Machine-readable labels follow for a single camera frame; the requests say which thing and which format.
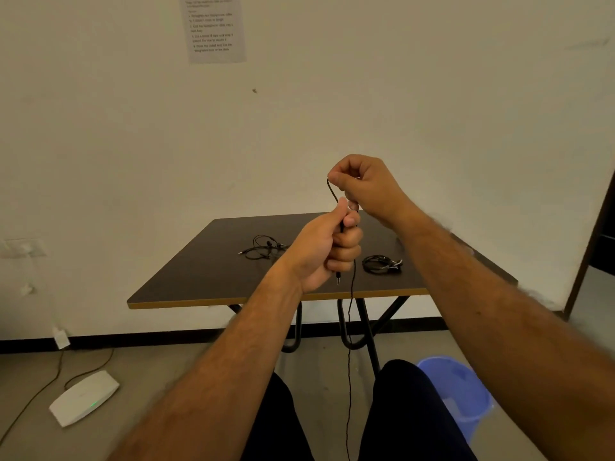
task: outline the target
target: forearm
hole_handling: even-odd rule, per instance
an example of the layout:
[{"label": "forearm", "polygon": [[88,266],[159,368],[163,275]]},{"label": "forearm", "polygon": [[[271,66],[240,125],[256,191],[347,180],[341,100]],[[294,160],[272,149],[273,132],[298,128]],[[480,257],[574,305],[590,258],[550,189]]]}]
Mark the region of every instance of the forearm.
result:
[{"label": "forearm", "polygon": [[545,455],[610,457],[610,357],[488,270],[411,203],[394,229],[473,369]]},{"label": "forearm", "polygon": [[274,265],[242,312],[110,460],[238,460],[300,297],[299,282]]}]

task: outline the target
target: blue trash bin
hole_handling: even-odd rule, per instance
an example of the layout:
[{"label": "blue trash bin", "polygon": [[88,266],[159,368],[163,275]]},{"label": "blue trash bin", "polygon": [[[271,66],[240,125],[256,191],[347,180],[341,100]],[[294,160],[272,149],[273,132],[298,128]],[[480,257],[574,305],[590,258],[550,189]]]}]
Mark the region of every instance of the blue trash bin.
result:
[{"label": "blue trash bin", "polygon": [[442,398],[465,440],[470,443],[480,420],[493,409],[493,398],[476,373],[449,356],[433,356],[417,364]]}]

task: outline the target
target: black baseboard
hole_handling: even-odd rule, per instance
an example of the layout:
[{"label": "black baseboard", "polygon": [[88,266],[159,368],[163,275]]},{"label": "black baseboard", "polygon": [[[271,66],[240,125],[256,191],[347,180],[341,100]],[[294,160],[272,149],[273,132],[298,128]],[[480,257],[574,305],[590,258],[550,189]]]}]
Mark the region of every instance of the black baseboard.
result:
[{"label": "black baseboard", "polygon": [[[346,324],[348,333],[361,335],[361,322],[354,321]],[[215,341],[223,328],[208,330],[178,330],[155,331],[150,333],[123,333],[117,335],[91,335],[71,336],[71,349],[100,349],[123,348],[130,346],[157,346],[186,343],[210,343]],[[412,331],[448,330],[442,317],[397,318],[389,320],[379,333],[406,333]],[[301,327],[302,338],[316,338],[322,336],[339,336],[340,324],[331,323],[305,323]],[[295,336],[295,326],[288,331],[288,339]],[[31,340],[0,341],[0,354],[35,353],[43,351],[57,351],[53,338],[37,338]]]}]

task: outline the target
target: black trousers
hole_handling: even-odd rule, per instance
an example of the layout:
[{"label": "black trousers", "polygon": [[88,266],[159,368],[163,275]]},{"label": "black trousers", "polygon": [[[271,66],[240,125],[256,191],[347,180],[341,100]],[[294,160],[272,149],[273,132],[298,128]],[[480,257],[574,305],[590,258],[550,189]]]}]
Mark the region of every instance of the black trousers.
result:
[{"label": "black trousers", "polygon": [[[313,460],[290,390],[273,374],[242,461]],[[376,376],[359,461],[477,461],[431,381],[414,364],[389,361]]]}]

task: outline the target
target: white router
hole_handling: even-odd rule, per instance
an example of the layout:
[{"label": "white router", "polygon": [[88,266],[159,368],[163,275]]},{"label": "white router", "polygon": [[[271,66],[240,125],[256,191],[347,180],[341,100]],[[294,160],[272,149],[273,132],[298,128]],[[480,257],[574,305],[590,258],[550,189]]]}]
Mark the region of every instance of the white router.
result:
[{"label": "white router", "polygon": [[100,407],[119,388],[107,371],[100,371],[68,388],[49,410],[62,427],[74,424]]}]

